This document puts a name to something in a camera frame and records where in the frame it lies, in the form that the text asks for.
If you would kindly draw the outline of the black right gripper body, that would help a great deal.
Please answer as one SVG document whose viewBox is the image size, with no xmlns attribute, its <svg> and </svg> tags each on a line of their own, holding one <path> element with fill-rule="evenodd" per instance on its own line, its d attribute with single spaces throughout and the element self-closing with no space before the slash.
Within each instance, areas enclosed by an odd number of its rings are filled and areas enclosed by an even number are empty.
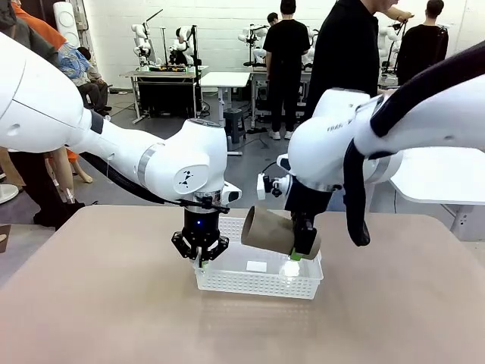
<svg viewBox="0 0 485 364">
<path fill-rule="evenodd" d="M 327 211 L 332 192 L 310 189 L 299 181 L 293 181 L 286 195 L 284 209 L 290 213 L 303 213 L 314 218 Z"/>
</svg>

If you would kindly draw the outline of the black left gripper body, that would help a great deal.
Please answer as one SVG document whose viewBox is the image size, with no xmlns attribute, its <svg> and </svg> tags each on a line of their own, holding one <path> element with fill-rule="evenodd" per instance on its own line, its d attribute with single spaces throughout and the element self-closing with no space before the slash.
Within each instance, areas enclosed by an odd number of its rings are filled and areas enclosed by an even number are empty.
<svg viewBox="0 0 485 364">
<path fill-rule="evenodd" d="M 198 213 L 184 210 L 182 235 L 190 246 L 210 247 L 220 237 L 219 212 Z"/>
</svg>

